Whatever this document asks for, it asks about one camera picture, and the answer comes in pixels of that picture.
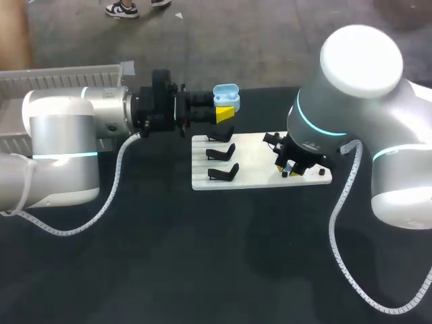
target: yellow block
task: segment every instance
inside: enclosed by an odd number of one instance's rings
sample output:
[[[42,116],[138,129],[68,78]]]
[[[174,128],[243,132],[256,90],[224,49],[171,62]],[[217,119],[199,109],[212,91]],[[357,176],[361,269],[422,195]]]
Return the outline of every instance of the yellow block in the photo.
[[[216,123],[234,117],[234,107],[216,107]]]

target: white board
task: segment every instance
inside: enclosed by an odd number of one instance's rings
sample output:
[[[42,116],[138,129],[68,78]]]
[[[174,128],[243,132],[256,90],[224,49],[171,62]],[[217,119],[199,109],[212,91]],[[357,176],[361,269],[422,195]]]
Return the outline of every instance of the white board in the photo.
[[[279,133],[281,137],[286,135],[286,132]],[[303,176],[283,178],[275,165],[277,155],[266,142],[263,142],[264,135],[265,133],[234,134],[229,143],[209,142],[207,136],[204,135],[193,136],[192,188],[194,190],[233,190],[311,186],[331,182],[331,173],[328,169],[325,169],[325,175],[318,174],[323,168],[320,165],[307,169]],[[205,155],[207,149],[226,152],[232,143],[236,144],[236,151],[230,161],[207,159]],[[209,179],[208,169],[229,172],[236,163],[239,163],[240,170],[232,182]]]

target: white robotic arm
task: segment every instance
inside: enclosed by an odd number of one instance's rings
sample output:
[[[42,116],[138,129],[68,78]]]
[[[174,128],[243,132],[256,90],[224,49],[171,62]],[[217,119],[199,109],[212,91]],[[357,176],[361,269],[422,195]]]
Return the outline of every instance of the white robotic arm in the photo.
[[[85,230],[105,212],[117,190],[123,153],[150,132],[184,136],[191,122],[216,124],[226,110],[214,106],[212,92],[179,91],[169,72],[153,72],[153,86],[132,94],[119,88],[60,88],[29,92],[22,106],[24,127],[32,137],[32,160],[0,153],[0,211],[20,215],[52,234],[68,236]],[[113,189],[101,211],[87,224],[57,231],[22,211],[86,203],[99,193],[97,140],[128,137],[117,157]]]
[[[412,310],[432,284],[432,269],[415,297],[400,308],[370,298],[347,270],[335,240],[336,218],[350,192],[362,142],[373,160],[372,209],[382,221],[408,229],[432,228],[432,90],[402,78],[403,61],[394,41],[368,26],[334,32],[321,50],[315,77],[303,86],[287,118],[285,138],[266,134],[276,165],[296,164],[303,174],[327,154],[356,148],[354,165],[329,221],[335,259],[358,294],[373,308],[399,315]]]

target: black table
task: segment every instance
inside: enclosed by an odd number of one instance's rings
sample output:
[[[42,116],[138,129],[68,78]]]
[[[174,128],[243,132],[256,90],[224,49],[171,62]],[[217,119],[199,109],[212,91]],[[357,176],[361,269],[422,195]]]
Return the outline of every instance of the black table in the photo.
[[[296,88],[244,90],[236,132],[286,128]],[[188,136],[204,134],[194,126]],[[116,199],[92,228],[56,238],[0,219],[0,323],[430,323],[429,293],[407,315],[369,307],[345,280],[328,240],[330,212],[353,154],[328,186],[194,192],[190,137],[151,134],[124,160]],[[90,219],[113,181],[100,155],[97,201],[34,214],[59,229]],[[337,222],[341,254],[371,297],[408,302],[432,265],[431,232],[380,222],[366,151]]]

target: person's foot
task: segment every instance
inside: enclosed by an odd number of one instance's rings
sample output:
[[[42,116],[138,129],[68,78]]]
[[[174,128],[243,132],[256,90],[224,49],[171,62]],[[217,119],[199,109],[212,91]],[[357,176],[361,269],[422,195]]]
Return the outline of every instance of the person's foot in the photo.
[[[114,18],[137,18],[140,15],[136,9],[135,3],[133,3],[131,7],[125,7],[121,1],[106,7],[105,13]]]
[[[165,5],[169,5],[171,0],[151,0],[151,5],[153,7],[163,7]]]

